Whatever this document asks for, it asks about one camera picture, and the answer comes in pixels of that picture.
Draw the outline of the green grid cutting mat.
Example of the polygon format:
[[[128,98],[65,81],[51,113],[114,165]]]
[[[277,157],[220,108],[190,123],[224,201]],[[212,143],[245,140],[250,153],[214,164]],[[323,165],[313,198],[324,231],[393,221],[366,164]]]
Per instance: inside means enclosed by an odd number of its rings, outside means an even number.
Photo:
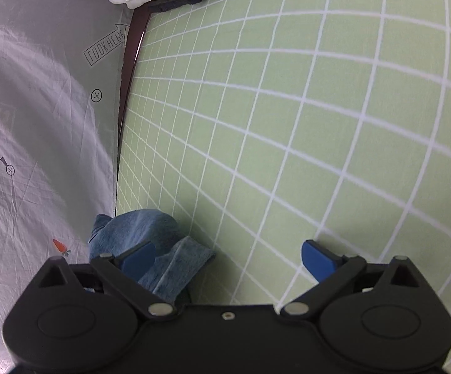
[[[406,255],[451,312],[451,0],[203,0],[151,16],[116,210],[216,259],[203,303],[282,306],[301,245]],[[451,372],[451,352],[446,361]]]

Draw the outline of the folded black garment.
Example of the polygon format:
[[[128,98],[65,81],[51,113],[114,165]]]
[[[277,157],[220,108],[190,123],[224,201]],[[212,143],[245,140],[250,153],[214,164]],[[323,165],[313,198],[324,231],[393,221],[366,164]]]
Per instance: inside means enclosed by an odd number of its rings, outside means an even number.
[[[153,0],[147,2],[145,7],[151,14],[164,13],[173,9],[181,8],[185,5],[195,5],[203,0]]]

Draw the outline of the grey printed backdrop sheet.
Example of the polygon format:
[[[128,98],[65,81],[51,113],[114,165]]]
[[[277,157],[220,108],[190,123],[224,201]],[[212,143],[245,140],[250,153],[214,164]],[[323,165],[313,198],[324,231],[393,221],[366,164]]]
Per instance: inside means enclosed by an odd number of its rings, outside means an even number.
[[[116,201],[119,89],[130,12],[108,0],[0,0],[2,324],[52,256],[87,259]]]

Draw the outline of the blue denim jeans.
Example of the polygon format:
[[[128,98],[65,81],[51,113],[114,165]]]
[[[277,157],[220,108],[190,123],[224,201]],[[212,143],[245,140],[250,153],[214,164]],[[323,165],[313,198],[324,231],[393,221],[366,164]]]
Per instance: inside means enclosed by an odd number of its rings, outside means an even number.
[[[89,258],[119,257],[119,268],[160,299],[175,303],[215,257],[181,232],[177,221],[157,209],[138,209],[116,217],[99,214],[88,241]]]

